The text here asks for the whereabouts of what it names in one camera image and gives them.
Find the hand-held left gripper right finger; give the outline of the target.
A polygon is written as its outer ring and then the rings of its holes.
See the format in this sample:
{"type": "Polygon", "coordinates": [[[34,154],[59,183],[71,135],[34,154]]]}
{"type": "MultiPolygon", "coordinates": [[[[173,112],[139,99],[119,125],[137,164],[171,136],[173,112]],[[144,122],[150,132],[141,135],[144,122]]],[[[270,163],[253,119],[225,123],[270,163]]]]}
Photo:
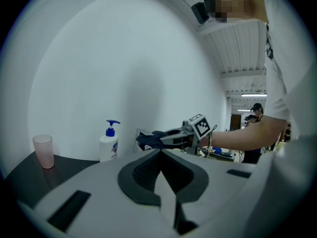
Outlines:
{"type": "Polygon", "coordinates": [[[162,207],[172,225],[160,237],[244,238],[254,198],[246,184],[256,165],[160,152],[160,171],[171,194],[162,207]]]}

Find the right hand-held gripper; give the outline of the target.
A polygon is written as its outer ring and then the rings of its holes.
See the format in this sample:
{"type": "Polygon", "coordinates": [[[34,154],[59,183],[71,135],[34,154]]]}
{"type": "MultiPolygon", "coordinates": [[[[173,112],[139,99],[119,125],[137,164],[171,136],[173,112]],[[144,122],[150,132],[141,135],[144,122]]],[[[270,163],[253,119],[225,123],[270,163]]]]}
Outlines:
{"type": "Polygon", "coordinates": [[[185,149],[187,154],[197,155],[200,142],[211,133],[205,115],[197,114],[184,120],[181,128],[165,131],[167,136],[160,138],[164,149],[185,149]]]}

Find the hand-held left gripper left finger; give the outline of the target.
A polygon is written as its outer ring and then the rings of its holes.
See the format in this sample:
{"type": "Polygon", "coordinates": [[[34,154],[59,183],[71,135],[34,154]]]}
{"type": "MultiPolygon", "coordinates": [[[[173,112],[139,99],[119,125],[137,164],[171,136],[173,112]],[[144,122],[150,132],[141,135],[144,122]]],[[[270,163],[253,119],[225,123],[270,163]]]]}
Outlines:
{"type": "Polygon", "coordinates": [[[139,152],[92,165],[49,192],[35,209],[21,201],[18,206],[49,238],[172,238],[174,229],[160,208],[134,203],[117,182],[124,166],[146,154],[139,152]],[[90,193],[90,197],[62,232],[48,219],[78,190],[90,193]]]}

